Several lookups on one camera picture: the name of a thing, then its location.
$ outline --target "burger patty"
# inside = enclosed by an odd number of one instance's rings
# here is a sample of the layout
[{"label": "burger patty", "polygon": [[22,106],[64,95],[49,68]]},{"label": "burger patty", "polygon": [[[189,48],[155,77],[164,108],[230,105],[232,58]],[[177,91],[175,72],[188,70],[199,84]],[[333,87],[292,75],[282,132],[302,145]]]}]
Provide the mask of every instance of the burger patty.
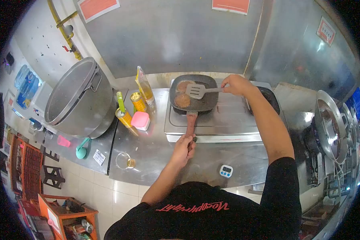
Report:
[{"label": "burger patty", "polygon": [[179,108],[186,108],[189,106],[189,104],[191,104],[191,99],[187,94],[180,93],[175,97],[175,104]]},{"label": "burger patty", "polygon": [[179,84],[177,84],[176,90],[181,93],[185,93],[185,91],[187,90],[188,84],[195,84],[195,82],[194,81],[181,81]]}]

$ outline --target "red sign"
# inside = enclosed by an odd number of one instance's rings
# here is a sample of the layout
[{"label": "red sign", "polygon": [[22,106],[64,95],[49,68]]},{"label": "red sign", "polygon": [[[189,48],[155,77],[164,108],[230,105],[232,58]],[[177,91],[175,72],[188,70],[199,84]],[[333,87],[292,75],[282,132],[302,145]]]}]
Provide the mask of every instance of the red sign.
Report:
[{"label": "red sign", "polygon": [[79,0],[78,4],[86,22],[120,7],[119,0]]},{"label": "red sign", "polygon": [[336,31],[334,28],[327,22],[324,17],[321,17],[319,28],[316,32],[317,36],[319,36],[324,42],[326,42],[329,46],[331,46],[333,39],[335,38]]},{"label": "red sign", "polygon": [[250,0],[213,0],[212,9],[247,15]]}]

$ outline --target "grill pan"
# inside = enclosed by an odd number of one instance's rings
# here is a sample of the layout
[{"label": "grill pan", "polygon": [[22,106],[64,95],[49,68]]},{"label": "grill pan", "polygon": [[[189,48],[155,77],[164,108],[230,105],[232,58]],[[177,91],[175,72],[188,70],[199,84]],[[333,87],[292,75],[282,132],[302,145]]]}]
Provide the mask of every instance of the grill pan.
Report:
[{"label": "grill pan", "polygon": [[[217,104],[219,93],[206,93],[202,99],[193,99],[190,97],[191,103],[189,104],[189,106],[186,108],[180,108],[175,104],[175,97],[178,94],[181,94],[177,93],[176,89],[177,85],[182,81],[194,81],[197,84],[205,85],[205,88],[217,88],[217,84],[212,77],[201,74],[181,75],[175,78],[175,80],[173,81],[169,89],[169,101],[173,108],[187,112],[187,131],[185,133],[185,136],[188,137],[192,136],[195,131],[195,122],[198,114],[213,109]],[[189,151],[191,150],[190,146],[192,143],[193,141],[190,142],[190,144],[188,145]]]}]

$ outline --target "hand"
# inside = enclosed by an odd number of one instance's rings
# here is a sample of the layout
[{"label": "hand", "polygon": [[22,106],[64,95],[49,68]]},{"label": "hand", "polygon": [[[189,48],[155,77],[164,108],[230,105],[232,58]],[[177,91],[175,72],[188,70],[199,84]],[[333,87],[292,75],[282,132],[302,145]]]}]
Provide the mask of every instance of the hand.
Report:
[{"label": "hand", "polygon": [[[170,163],[173,163],[179,167],[184,167],[188,159],[192,158],[195,154],[195,147],[196,143],[193,142],[193,137],[196,135],[193,134],[193,136],[185,137],[185,135],[182,135],[179,140],[175,144],[175,149],[173,150]],[[188,143],[191,143],[191,151],[188,151]]]},{"label": "hand", "polygon": [[232,93],[233,95],[244,97],[255,88],[248,79],[237,74],[231,74],[226,77],[221,83],[221,87],[223,88],[223,93]]}]

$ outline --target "spatula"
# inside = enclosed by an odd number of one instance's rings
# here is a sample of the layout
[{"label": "spatula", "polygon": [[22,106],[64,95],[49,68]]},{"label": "spatula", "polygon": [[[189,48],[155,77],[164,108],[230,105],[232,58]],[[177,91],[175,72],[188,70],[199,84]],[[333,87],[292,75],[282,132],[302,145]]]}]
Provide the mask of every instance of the spatula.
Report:
[{"label": "spatula", "polygon": [[202,99],[205,93],[215,93],[223,91],[222,88],[205,88],[203,84],[188,84],[185,94],[191,98]]}]

